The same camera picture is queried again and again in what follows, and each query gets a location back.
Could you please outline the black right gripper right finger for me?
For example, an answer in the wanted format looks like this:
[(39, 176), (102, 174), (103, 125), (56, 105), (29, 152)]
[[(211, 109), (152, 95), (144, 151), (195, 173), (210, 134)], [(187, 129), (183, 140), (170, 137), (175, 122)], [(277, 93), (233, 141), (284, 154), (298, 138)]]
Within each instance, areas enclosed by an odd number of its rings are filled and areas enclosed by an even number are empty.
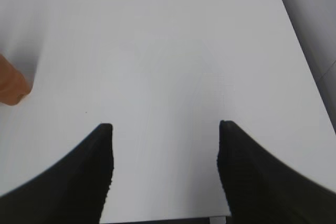
[(217, 169), (233, 223), (335, 223), (335, 193), (281, 162), (233, 121), (219, 124)]

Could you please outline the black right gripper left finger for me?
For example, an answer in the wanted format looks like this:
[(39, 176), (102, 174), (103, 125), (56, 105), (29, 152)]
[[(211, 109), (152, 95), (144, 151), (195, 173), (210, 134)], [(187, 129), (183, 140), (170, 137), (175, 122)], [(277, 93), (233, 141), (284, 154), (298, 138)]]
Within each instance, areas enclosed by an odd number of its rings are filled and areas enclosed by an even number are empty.
[(1, 197), (1, 223), (99, 223), (113, 176), (113, 126), (99, 124), (71, 152)]

